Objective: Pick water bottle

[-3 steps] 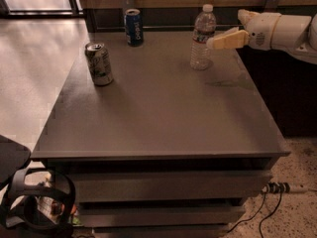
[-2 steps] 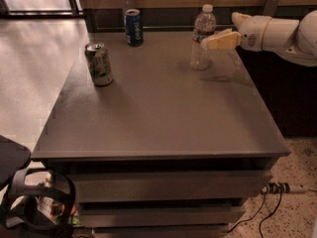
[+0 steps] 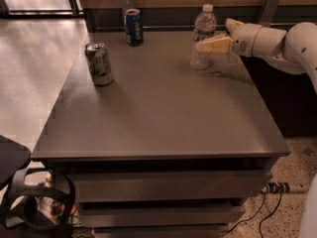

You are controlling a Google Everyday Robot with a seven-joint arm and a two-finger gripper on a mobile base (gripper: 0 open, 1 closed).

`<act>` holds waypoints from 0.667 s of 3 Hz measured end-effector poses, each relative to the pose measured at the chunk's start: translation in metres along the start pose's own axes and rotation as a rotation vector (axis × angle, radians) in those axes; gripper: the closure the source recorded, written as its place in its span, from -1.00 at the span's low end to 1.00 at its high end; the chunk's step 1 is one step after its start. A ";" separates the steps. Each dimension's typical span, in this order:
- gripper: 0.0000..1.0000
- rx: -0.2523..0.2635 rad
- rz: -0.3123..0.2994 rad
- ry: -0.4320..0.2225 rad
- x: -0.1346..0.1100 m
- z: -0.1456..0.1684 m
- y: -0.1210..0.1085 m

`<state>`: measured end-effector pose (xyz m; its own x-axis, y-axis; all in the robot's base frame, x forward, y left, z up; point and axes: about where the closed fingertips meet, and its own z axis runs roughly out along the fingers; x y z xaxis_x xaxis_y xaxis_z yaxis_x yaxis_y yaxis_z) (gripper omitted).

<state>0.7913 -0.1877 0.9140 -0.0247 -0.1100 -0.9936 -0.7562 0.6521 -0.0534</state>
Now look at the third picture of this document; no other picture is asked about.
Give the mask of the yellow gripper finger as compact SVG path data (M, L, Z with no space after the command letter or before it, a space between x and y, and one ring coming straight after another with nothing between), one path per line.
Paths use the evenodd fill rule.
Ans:
M230 37L208 38L196 44L196 49L201 53L225 54L232 50L234 46Z
M232 34L238 27L242 26L243 22L234 20L232 18L226 19L226 28L227 31Z

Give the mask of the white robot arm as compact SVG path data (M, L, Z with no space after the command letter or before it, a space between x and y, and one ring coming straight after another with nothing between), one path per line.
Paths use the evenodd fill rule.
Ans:
M199 41L195 48L206 54L234 52L239 56L262 59L287 73L306 73L317 92L316 24L303 22L285 31L228 18L226 28L228 35Z

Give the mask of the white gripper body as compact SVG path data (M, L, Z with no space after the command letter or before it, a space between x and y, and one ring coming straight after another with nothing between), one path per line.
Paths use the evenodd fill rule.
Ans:
M243 24L231 32L234 42L233 51L243 57L252 55L253 44L262 26L257 24Z

